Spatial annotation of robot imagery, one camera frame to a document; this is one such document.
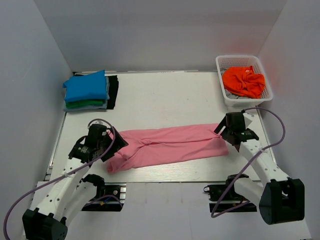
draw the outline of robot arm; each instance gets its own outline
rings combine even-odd
[[[246,112],[227,113],[215,133],[219,134],[250,161],[262,150],[259,137],[248,128],[253,115]],[[263,186],[242,174],[230,189],[252,202],[267,224],[299,221],[305,215],[305,188],[300,179],[291,179],[266,153],[262,152],[251,163]],[[236,175],[228,177],[227,188]]]
[[[57,181],[34,210],[25,211],[22,222],[28,240],[64,240],[68,225],[76,214],[89,200],[104,194],[100,192],[100,186],[105,185],[102,177],[94,174],[84,177],[91,165],[70,175],[67,172],[90,163],[110,147],[112,139],[108,130],[110,129],[102,124],[92,124],[88,135],[81,137],[69,154],[62,172],[66,178]],[[101,158],[103,162],[128,145],[119,133],[113,130],[114,143]]]

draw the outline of white wall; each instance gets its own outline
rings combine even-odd
[[[73,71],[211,70],[257,55],[286,0],[35,0]]]
[[[32,0],[1,1],[0,34],[2,223],[10,205],[44,179],[63,118],[62,82],[71,70]],[[30,199],[11,215],[12,240],[22,233]]]
[[[274,99],[266,104],[285,122],[287,135],[274,148],[279,165],[305,184],[305,219],[312,239],[320,239],[320,1],[288,0],[259,58]],[[281,137],[280,124],[266,114],[271,142]]]

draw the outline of pink cloth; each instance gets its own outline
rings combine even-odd
[[[171,164],[227,155],[225,141],[214,133],[217,123],[121,131],[128,146],[107,161],[107,171]]]

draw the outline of white table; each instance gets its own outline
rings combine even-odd
[[[117,73],[119,90],[114,110],[71,112],[66,114],[60,140],[53,158],[50,179],[58,177],[77,139],[87,135],[87,125],[95,118],[109,121],[120,132],[193,124],[219,123],[228,112],[223,102],[218,74],[215,72]],[[267,140],[257,112],[250,128]],[[234,147],[229,155],[180,163],[148,166],[109,174],[105,164],[96,164],[91,174],[107,183],[128,182],[218,182],[237,174],[246,164]],[[259,180],[249,167],[245,173]]]

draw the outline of plastic basket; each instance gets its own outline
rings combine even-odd
[[[224,97],[224,103],[228,107],[253,107],[257,106],[265,101],[270,101],[273,98],[273,93],[269,85],[268,78],[265,71],[256,56],[251,55],[222,55],[215,58],[216,67],[220,79],[222,94]],[[231,99],[228,98],[225,92],[224,83],[220,68],[228,69],[230,67],[248,67],[253,66],[254,73],[263,74],[265,81],[265,88],[261,94],[261,98],[250,98],[250,99]]]

